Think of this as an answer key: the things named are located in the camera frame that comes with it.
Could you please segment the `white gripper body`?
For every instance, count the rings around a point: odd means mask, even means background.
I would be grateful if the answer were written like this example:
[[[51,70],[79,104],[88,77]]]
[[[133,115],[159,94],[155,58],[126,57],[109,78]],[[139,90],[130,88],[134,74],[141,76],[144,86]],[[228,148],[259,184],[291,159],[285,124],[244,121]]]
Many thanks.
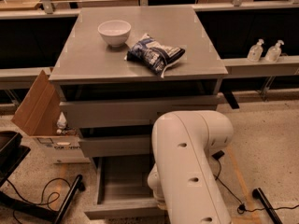
[[[148,175],[148,185],[152,190],[153,197],[158,205],[165,205],[164,193],[161,186],[161,180],[157,165],[154,164]]]

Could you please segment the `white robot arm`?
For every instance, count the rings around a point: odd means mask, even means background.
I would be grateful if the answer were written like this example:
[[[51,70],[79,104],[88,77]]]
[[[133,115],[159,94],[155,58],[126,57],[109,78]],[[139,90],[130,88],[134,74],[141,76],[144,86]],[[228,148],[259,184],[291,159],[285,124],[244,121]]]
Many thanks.
[[[226,147],[233,134],[231,121],[217,111],[175,111],[155,121],[148,184],[171,224],[232,224],[206,151]]]

